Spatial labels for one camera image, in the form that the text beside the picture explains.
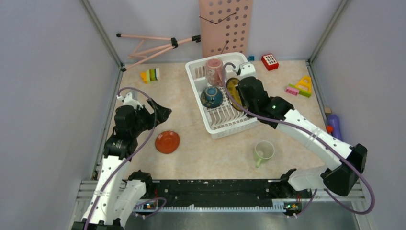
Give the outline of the black plate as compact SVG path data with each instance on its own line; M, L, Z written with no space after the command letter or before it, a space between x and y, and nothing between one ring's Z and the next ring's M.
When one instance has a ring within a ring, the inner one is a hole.
M236 88L236 86L239 83L239 79L235 78L235 77L231 77L230 79L227 80L226 82L226 88L228 89L231 97L229 97L229 102L231 103L231 105L238 111L243 111L241 110L240 106L242 105L242 101L240 98L240 94Z

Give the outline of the orange saucer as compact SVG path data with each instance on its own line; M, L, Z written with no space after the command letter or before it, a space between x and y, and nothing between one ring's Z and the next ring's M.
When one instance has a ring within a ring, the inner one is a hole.
M163 154L174 152L180 145L180 136L174 131L163 131L155 140L156 150Z

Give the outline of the blue floral bowl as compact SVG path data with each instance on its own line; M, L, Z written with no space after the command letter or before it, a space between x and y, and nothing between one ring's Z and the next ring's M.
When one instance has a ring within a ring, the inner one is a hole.
M217 108L223 103L223 94L219 88L208 86L202 91L200 101L206 108Z

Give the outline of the pink ghost mug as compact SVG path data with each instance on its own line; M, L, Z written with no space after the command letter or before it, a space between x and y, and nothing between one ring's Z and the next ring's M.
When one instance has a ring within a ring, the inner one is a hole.
M218 58L212 58L205 64L206 79L208 84L213 86L223 86L223 62Z

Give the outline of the green mug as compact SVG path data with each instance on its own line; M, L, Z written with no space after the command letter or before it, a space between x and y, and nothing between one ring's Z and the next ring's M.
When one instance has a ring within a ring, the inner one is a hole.
M254 148L254 161L255 167L259 168L260 165L273 157L275 153L274 145L269 141L260 141Z

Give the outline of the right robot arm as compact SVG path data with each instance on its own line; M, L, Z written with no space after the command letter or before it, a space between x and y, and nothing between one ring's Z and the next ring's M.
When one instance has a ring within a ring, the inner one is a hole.
M304 189L327 189L347 196L365 169L366 147L341 141L310 122L287 100L268 96L252 63L240 64L233 71L239 79L237 91L248 116L296 139L324 163L316 168L289 170L287 180L281 184L282 194L294 197Z

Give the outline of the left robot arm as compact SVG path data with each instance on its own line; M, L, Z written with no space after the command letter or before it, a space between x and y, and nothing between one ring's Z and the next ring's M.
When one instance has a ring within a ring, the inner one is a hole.
M122 187L123 176L134 154L147 143L138 144L144 131L152 136L156 126L169 118L172 110L147 98L153 109L146 107L129 92L118 95L123 102L115 110L113 133L104 144L101 171L90 204L74 230L123 230L137 202L153 194L152 178L146 172L134 172Z

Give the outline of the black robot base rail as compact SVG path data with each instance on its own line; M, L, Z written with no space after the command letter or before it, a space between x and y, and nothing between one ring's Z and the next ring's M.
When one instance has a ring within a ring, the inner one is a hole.
M282 212L299 213L312 197L281 179L154 180L134 212Z

